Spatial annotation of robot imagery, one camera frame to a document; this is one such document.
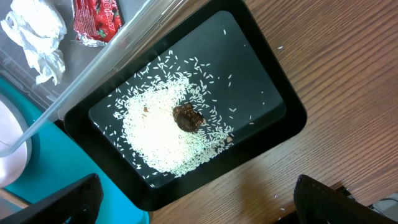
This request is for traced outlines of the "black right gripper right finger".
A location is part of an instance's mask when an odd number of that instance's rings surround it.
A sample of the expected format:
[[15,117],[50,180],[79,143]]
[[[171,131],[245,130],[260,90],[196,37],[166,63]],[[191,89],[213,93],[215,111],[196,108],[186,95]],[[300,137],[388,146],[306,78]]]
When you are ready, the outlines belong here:
[[304,224],[397,224],[307,175],[297,179],[294,204]]

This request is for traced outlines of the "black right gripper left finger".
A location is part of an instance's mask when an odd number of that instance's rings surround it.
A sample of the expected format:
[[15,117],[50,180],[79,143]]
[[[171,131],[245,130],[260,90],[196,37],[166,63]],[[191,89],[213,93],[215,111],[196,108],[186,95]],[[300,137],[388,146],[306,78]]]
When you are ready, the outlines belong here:
[[94,224],[103,200],[97,174],[86,177],[1,220],[1,224]]

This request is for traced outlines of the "rice pile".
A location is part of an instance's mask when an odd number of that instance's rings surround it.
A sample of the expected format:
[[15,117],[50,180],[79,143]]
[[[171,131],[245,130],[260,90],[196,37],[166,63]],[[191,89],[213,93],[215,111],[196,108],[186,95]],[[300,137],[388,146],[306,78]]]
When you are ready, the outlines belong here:
[[[229,149],[267,110],[266,71],[237,27],[183,37],[89,110],[102,135],[160,187]],[[173,109],[191,103],[205,123],[182,131]]]

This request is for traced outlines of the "brown food scrap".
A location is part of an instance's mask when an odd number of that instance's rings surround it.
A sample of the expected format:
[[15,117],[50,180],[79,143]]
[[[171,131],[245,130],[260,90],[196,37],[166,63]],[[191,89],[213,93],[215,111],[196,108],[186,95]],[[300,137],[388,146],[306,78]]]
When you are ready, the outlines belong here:
[[198,131],[200,126],[205,123],[204,117],[194,111],[191,103],[176,106],[172,114],[177,126],[187,133]]

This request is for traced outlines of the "white tissue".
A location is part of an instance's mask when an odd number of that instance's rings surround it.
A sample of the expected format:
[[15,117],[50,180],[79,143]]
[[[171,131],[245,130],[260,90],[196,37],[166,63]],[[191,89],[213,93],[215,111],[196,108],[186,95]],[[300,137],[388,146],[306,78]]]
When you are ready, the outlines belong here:
[[67,34],[65,21],[54,5],[43,0],[13,0],[11,11],[1,21],[6,35],[23,48],[30,68],[39,74],[36,84],[52,80],[58,85],[66,70],[58,48]]

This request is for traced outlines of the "red snack wrapper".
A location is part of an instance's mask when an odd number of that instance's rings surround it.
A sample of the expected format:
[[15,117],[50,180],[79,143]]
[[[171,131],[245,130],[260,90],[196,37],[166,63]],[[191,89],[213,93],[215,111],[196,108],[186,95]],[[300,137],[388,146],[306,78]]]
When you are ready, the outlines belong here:
[[122,27],[117,0],[72,0],[76,41],[88,47],[103,47]]

